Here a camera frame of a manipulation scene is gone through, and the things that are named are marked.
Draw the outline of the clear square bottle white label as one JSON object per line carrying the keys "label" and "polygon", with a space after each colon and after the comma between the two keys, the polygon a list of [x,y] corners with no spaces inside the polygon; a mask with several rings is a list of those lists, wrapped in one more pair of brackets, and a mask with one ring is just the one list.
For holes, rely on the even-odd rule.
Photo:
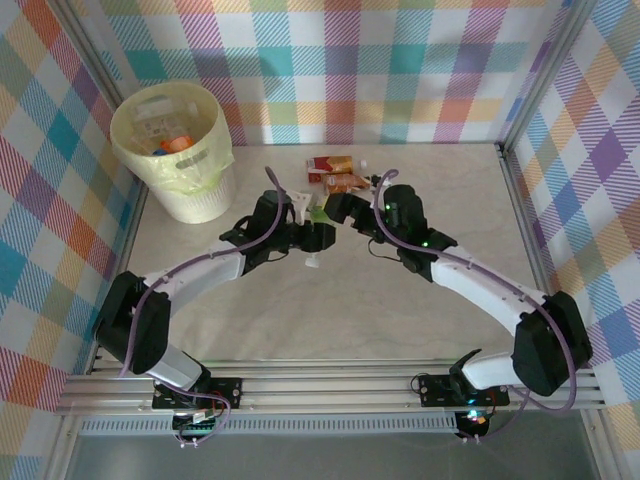
{"label": "clear square bottle white label", "polygon": [[188,135],[184,107],[170,97],[157,96],[132,110],[136,132],[146,138],[172,140]]}

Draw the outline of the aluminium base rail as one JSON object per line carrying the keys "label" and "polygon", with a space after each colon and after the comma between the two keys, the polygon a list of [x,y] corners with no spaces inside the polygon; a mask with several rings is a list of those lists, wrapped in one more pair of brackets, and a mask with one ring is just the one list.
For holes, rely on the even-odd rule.
{"label": "aluminium base rail", "polygon": [[[242,379],[242,414],[414,413],[420,401],[412,377],[449,370],[424,359],[221,360],[207,366],[216,377]],[[153,380],[120,376],[119,368],[102,356],[89,374],[69,377],[57,414],[153,414]]]}

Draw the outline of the black electronics board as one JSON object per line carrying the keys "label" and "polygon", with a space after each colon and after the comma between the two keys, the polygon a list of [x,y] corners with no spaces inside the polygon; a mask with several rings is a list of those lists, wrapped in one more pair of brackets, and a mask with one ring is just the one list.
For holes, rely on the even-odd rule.
{"label": "black electronics board", "polygon": [[471,409],[466,412],[456,412],[455,421],[457,431],[455,435],[464,442],[479,442],[479,439],[489,432],[492,412]]}
{"label": "black electronics board", "polygon": [[218,416],[212,411],[175,414],[172,417],[171,428],[182,449],[186,447],[197,448],[200,441],[216,429],[217,419]]}

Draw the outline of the aluminium frame post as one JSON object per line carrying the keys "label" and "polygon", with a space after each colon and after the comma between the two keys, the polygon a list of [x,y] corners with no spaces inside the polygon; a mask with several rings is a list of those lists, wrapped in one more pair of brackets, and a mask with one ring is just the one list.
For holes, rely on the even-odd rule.
{"label": "aluminium frame post", "polygon": [[581,32],[598,0],[567,0],[550,27],[548,39],[537,56],[508,115],[501,139],[496,143],[502,158],[514,150],[531,122],[547,88],[558,74],[571,46]]}
{"label": "aluminium frame post", "polygon": [[123,97],[100,55],[99,49],[92,42],[81,22],[80,15],[74,9],[72,0],[56,0],[56,2],[72,43],[87,64],[90,74],[96,81],[98,88],[105,95],[107,102],[113,109],[116,109],[121,104]]}

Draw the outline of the brown tea bottle orange label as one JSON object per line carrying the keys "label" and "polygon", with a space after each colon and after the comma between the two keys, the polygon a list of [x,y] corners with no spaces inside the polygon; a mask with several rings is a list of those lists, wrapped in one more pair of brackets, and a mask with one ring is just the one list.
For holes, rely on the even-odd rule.
{"label": "brown tea bottle orange label", "polygon": [[327,174],[323,176],[323,186],[327,194],[354,193],[371,190],[373,181],[371,178],[354,173]]}

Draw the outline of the orange label crushed bottle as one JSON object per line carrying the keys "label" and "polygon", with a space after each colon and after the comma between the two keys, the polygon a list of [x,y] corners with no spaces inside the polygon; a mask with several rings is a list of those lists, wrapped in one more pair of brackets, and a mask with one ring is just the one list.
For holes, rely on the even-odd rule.
{"label": "orange label crushed bottle", "polygon": [[194,140],[190,135],[181,135],[160,142],[160,147],[167,153],[177,153],[191,148]]}

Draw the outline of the red and gold tea bottle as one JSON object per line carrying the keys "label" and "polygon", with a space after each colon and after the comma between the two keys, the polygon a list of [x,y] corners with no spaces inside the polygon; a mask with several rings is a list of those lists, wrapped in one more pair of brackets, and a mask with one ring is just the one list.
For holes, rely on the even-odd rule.
{"label": "red and gold tea bottle", "polygon": [[359,169],[366,169],[366,160],[355,161],[352,156],[317,156],[306,161],[307,180],[310,184],[321,183],[325,175],[352,174]]}

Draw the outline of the aluminium side rail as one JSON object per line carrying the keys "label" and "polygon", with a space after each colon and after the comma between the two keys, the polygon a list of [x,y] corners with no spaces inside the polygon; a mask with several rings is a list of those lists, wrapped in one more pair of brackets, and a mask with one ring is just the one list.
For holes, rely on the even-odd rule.
{"label": "aluminium side rail", "polygon": [[540,290],[546,293],[551,293],[552,286],[546,275],[546,270],[543,265],[535,233],[529,222],[529,217],[525,209],[524,197],[517,185],[515,171],[513,170],[512,163],[509,160],[509,155],[501,143],[496,143],[495,149],[509,198],[514,209],[516,223],[523,240],[524,249],[534,282]]}
{"label": "aluminium side rail", "polygon": [[[122,244],[122,251],[119,256],[118,263],[116,264],[114,275],[124,272],[128,267],[148,194],[148,187],[141,184],[127,224],[127,229],[125,231],[126,235]],[[95,336],[92,336],[91,350],[89,351],[89,356],[83,369],[83,373],[85,375],[90,375],[92,373],[95,361],[100,358],[100,355],[98,354],[99,349],[100,345],[95,339]]]}

